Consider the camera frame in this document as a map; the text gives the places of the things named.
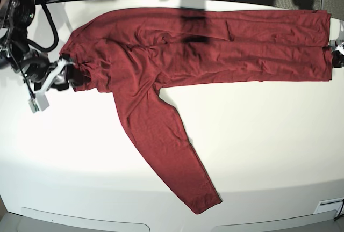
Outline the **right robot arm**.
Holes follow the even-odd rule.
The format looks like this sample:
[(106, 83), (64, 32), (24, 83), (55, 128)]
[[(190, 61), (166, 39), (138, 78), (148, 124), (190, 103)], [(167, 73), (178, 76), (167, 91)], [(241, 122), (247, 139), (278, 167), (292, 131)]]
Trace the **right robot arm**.
[[(38, 92), (50, 88), (58, 91), (83, 84), (81, 72), (69, 54), (51, 62), (47, 56), (59, 42), (58, 31), (46, 5), (47, 0), (1, 0), (1, 68), (8, 66), (22, 76), (31, 99)], [(28, 27), (35, 17), (36, 5), (40, 4), (53, 34), (53, 43), (43, 47), (28, 38)]]

